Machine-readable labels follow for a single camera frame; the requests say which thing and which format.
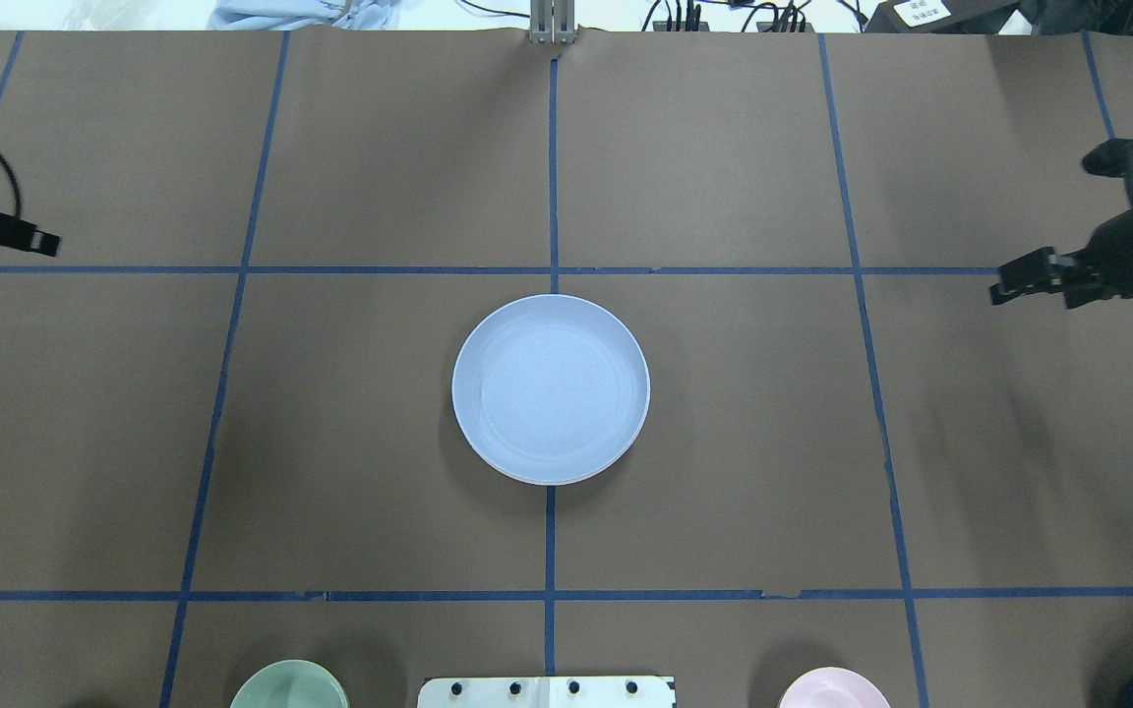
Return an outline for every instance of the white plate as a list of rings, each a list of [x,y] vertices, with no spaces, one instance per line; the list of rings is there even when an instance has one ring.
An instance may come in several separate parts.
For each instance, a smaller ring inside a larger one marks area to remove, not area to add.
[[[778,708],[891,708],[872,682],[845,668],[816,668],[792,682]]]
[[[347,708],[347,696],[326,668],[287,659],[252,674],[230,708]]]
[[[629,327],[593,301],[510,301],[466,338],[453,412],[480,458],[531,484],[588,479],[641,432],[649,369]]]

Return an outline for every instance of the white cloth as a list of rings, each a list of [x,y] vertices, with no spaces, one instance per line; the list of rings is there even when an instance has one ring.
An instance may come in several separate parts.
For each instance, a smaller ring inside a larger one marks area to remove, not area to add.
[[[329,24],[342,28],[383,28],[394,0],[218,0],[208,28],[297,28]]]

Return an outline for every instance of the white background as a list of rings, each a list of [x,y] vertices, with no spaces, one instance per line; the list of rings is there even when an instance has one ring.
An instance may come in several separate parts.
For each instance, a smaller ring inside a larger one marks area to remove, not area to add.
[[[476,0],[479,5],[527,12],[526,0]],[[871,15],[877,0],[859,0]],[[0,0],[0,28],[204,28],[214,0]],[[611,32],[636,32],[649,10],[646,0],[576,0],[576,20]],[[804,10],[817,32],[855,32],[851,12],[836,0],[812,0]],[[702,19],[713,32],[736,32],[748,9],[706,5]],[[656,19],[666,18],[664,10]],[[770,18],[760,10],[756,19]],[[484,28],[526,26],[521,18],[492,18],[455,0],[399,0],[392,17],[397,28]],[[755,32],[751,23],[750,32]],[[1029,34],[1024,19],[1010,23],[1006,33]]]

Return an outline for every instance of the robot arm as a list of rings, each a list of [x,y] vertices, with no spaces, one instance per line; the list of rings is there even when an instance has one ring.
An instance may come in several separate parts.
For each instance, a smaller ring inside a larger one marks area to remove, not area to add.
[[[1074,309],[1115,296],[1133,297],[1133,139],[1099,145],[1083,157],[1083,170],[1124,179],[1128,211],[1100,224],[1082,250],[1062,256],[1046,247],[1002,265],[999,282],[990,287],[990,304],[1060,292],[1066,308]]]

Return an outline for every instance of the green bowl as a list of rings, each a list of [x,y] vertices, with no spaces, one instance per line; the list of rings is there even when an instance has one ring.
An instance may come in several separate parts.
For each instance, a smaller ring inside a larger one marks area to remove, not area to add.
[[[326,668],[287,659],[252,674],[230,708],[347,708],[347,696]]]

